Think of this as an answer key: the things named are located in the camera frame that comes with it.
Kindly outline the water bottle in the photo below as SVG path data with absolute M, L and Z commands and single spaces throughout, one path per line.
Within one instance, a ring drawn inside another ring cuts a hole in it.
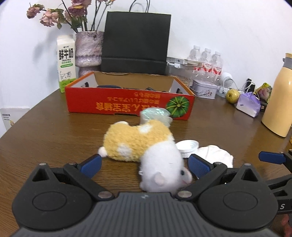
M 212 55 L 212 73 L 215 75 L 221 75 L 223 68 L 223 59 L 220 52 L 215 52 Z
M 200 61 L 202 62 L 200 71 L 210 73 L 213 68 L 211 49 L 205 48 L 204 52 L 201 54 Z
M 200 46 L 194 45 L 193 49 L 189 53 L 188 59 L 199 61 L 200 58 L 201 58 Z

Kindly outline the purple textured vase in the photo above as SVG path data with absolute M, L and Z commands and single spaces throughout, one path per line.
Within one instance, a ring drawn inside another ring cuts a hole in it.
M 101 70 L 103 35 L 102 31 L 76 33 L 75 64 L 79 68 L 78 77 Z

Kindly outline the yellow green apple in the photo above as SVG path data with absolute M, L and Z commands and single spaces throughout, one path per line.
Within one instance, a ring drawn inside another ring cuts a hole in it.
M 225 96 L 226 100 L 230 104 L 236 104 L 238 102 L 239 97 L 240 97 L 240 92 L 236 89 L 229 89 Z

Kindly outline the yellow thermos bottle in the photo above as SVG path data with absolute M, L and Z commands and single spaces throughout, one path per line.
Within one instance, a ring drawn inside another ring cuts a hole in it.
M 291 97 L 291 53 L 286 53 L 261 120 L 269 130 L 281 137 L 286 137 L 291 128 Z

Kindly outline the water bottle middle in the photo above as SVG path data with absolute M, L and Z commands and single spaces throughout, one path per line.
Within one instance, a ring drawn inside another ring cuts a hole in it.
M 201 54 L 200 61 L 202 62 L 200 71 L 210 73 L 213 68 L 211 49 L 205 48 L 204 52 Z

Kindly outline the white wall panel box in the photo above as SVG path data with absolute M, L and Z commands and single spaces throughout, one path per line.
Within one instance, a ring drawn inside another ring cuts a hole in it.
M 1 107 L 1 137 L 29 110 L 28 107 Z

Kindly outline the colourful snack bag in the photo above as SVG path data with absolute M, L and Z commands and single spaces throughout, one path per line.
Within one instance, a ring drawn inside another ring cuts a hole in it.
M 261 112 L 264 112 L 266 110 L 267 104 L 271 96 L 271 92 L 272 86 L 266 82 L 255 90 L 254 94 L 259 98 Z

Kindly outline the yellow white plush hamster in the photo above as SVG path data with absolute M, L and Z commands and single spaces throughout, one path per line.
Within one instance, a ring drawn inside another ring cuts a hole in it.
M 149 193 L 175 194 L 193 180 L 173 134 L 155 119 L 137 126 L 126 121 L 112 124 L 97 153 L 103 158 L 139 162 L 140 188 Z

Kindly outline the dried rose bouquet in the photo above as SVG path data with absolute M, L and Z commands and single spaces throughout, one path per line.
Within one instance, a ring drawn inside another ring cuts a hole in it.
M 92 4 L 95 4 L 95 11 L 93 22 L 91 27 L 88 27 L 88 7 Z M 26 16 L 29 19 L 35 18 L 38 14 L 41 14 L 40 23 L 46 27 L 57 26 L 58 29 L 61 29 L 64 24 L 70 26 L 70 28 L 78 33 L 81 31 L 97 31 L 101 24 L 101 20 L 105 11 L 108 7 L 112 6 L 114 0 L 110 1 L 88 1 L 88 0 L 79 0 L 71 1 L 70 6 L 66 6 L 65 2 L 62 1 L 62 8 L 46 8 L 42 4 L 33 4 L 27 9 Z

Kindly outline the red cardboard box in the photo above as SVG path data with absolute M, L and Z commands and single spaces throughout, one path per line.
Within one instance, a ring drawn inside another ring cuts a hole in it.
M 97 88 L 115 85 L 119 88 Z M 166 75 L 90 72 L 65 87 L 68 111 L 87 114 L 139 115 L 164 108 L 171 118 L 187 120 L 195 95 L 178 78 Z

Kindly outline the white green milk carton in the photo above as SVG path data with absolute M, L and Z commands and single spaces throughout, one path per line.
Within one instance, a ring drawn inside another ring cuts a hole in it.
M 76 79 L 75 40 L 73 35 L 57 37 L 57 70 L 60 92 Z

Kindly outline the white sock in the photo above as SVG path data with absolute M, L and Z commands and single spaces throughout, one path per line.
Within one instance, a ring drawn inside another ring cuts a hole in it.
M 226 150 L 223 150 L 216 145 L 200 147 L 195 154 L 210 164 L 221 162 L 224 163 L 227 168 L 233 168 L 234 157 Z

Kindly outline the water bottle right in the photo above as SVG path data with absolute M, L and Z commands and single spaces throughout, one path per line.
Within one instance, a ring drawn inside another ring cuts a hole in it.
M 220 52 L 215 52 L 212 55 L 212 73 L 215 75 L 221 75 L 223 68 L 223 59 Z

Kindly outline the mint green roll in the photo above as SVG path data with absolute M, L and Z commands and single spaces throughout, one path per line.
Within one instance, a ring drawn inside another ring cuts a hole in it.
M 173 121 L 171 113 L 164 108 L 151 107 L 140 112 L 140 124 L 145 124 L 153 119 L 162 122 L 167 127 L 170 127 Z

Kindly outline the purple white tissue pack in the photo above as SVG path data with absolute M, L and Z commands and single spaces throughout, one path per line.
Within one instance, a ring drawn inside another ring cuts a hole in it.
M 255 118 L 260 112 L 260 100 L 252 93 L 247 92 L 240 95 L 236 109 Z

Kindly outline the white metal tin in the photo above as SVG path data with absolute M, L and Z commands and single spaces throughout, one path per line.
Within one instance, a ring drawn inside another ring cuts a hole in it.
M 212 82 L 194 79 L 190 89 L 198 98 L 215 99 L 218 86 Z

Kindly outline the clear seed container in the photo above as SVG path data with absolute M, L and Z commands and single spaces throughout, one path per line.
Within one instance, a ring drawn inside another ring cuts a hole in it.
M 196 71 L 191 67 L 190 69 L 176 68 L 174 66 L 168 65 L 166 69 L 168 75 L 172 75 L 180 79 L 187 87 L 193 85 L 195 79 L 199 81 L 206 81 L 208 83 L 213 83 L 216 86 L 219 85 L 216 75 L 204 71 Z

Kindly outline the black charger plug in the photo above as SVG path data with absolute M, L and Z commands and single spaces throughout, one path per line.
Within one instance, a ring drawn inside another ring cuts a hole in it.
M 252 81 L 252 79 L 248 78 L 245 84 L 244 92 L 247 93 L 247 92 L 254 92 L 254 91 L 255 91 L 255 84 Z

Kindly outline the water bottle left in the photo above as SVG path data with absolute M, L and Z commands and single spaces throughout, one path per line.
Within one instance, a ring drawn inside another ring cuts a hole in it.
M 194 45 L 193 49 L 189 53 L 188 59 L 199 61 L 200 58 L 201 58 L 200 46 Z

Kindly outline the navy blue pouch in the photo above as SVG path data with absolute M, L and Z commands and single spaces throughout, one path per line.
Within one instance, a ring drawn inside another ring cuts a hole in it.
M 97 86 L 97 88 L 119 88 L 119 89 L 122 89 L 122 87 L 115 86 L 115 85 L 100 85 L 100 86 Z

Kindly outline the black paper bag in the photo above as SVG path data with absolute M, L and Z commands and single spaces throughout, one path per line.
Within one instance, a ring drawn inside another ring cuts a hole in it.
M 169 14 L 109 11 L 101 71 L 164 75 L 170 23 Z

